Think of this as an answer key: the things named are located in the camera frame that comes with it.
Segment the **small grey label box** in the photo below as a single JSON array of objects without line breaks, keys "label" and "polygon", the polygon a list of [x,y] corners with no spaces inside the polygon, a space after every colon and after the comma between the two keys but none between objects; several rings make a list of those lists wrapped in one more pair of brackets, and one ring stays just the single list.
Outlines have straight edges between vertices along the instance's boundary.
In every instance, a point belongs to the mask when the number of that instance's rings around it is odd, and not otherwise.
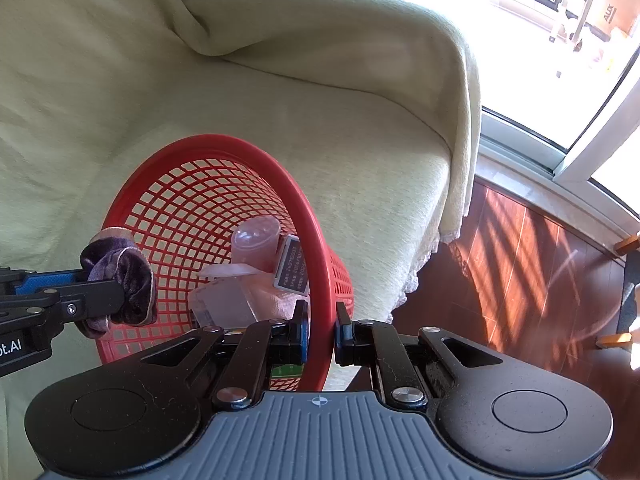
[{"label": "small grey label box", "polygon": [[309,278],[299,238],[293,234],[286,234],[282,237],[278,256],[273,286],[285,292],[307,295]]}]

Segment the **dark brown velvet scrunchie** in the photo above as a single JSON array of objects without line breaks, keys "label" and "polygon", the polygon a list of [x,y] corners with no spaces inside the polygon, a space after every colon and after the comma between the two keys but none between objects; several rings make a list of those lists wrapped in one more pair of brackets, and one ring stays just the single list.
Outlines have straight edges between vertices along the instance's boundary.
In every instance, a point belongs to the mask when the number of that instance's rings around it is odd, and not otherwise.
[{"label": "dark brown velvet scrunchie", "polygon": [[90,240],[81,252],[81,269],[88,281],[113,281],[124,291],[124,304],[113,314],[94,316],[76,323],[87,338],[100,339],[111,322],[130,326],[153,324],[157,318],[157,286],[148,259],[125,228],[112,226]]}]

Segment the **clear plastic cup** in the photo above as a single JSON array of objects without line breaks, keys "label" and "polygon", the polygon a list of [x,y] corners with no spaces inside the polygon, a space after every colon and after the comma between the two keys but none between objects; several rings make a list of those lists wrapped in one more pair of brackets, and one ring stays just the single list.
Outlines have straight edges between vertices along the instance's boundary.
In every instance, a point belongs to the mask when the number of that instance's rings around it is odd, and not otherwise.
[{"label": "clear plastic cup", "polygon": [[273,216],[249,218],[236,226],[231,235],[231,262],[245,263],[272,272],[280,243],[280,221]]}]

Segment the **red plastic mesh basket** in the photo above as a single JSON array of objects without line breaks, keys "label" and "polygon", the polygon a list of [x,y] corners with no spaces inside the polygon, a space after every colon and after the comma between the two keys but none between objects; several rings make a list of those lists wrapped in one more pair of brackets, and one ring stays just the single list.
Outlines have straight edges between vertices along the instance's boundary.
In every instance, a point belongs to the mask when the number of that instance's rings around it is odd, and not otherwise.
[{"label": "red plastic mesh basket", "polygon": [[352,280],[293,177],[257,146],[222,134],[165,146],[138,167],[111,204],[103,224],[130,231],[151,263],[158,318],[143,328],[113,326],[96,343],[101,361],[114,362],[185,333],[186,300],[203,283],[198,272],[230,262],[233,228],[264,214],[276,217],[302,244],[310,341],[298,388],[322,390],[332,362],[336,306],[354,307]]}]

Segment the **clear box blue label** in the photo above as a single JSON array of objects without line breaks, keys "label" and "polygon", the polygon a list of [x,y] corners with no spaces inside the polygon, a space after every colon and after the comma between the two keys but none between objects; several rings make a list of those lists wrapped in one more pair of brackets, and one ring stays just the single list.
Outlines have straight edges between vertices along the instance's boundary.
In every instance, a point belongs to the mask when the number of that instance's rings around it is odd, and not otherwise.
[{"label": "clear box blue label", "polygon": [[191,290],[188,306],[201,327],[215,325],[224,330],[239,330],[257,321],[236,278],[223,278]]}]

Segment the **green white medicine box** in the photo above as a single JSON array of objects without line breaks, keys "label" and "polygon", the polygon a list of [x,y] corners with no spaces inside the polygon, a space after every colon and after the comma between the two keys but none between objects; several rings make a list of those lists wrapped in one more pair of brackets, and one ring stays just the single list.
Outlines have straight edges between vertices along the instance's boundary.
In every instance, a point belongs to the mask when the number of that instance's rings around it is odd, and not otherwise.
[{"label": "green white medicine box", "polygon": [[303,365],[300,364],[279,365],[271,369],[271,377],[274,379],[296,378],[302,376],[303,369]]}]

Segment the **dark floor mat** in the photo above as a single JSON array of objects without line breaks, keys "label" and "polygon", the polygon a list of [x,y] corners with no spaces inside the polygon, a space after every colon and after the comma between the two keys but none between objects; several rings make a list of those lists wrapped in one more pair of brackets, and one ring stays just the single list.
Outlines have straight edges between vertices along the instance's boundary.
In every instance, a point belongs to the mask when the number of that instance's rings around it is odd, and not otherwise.
[{"label": "dark floor mat", "polygon": [[617,331],[625,333],[637,317],[637,301],[634,299],[634,288],[640,282],[640,252],[631,252],[626,257],[624,270],[622,301]]}]

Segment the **wooden furniture leg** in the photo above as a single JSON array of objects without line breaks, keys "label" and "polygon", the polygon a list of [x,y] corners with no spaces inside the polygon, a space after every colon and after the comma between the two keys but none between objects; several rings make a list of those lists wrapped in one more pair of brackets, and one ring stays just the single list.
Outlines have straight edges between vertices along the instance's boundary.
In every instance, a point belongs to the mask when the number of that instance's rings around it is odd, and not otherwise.
[{"label": "wooden furniture leg", "polygon": [[624,256],[640,248],[640,232],[628,236],[614,245],[616,255]]}]

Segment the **cardboard box outside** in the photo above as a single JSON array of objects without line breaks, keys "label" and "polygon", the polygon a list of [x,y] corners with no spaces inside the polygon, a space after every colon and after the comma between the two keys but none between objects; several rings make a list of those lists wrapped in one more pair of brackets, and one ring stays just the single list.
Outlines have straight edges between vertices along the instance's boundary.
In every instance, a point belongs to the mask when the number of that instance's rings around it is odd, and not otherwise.
[{"label": "cardboard box outside", "polygon": [[605,35],[614,29],[629,35],[639,15],[639,0],[592,0],[587,23]]}]

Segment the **white sliding window frame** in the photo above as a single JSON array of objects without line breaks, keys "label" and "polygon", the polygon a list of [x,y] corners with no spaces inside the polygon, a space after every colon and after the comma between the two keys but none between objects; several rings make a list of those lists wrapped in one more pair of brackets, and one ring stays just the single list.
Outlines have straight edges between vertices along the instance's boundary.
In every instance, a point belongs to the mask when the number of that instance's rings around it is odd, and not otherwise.
[{"label": "white sliding window frame", "polygon": [[554,44],[480,56],[482,135],[616,229],[639,227],[630,140],[639,131],[639,49]]}]

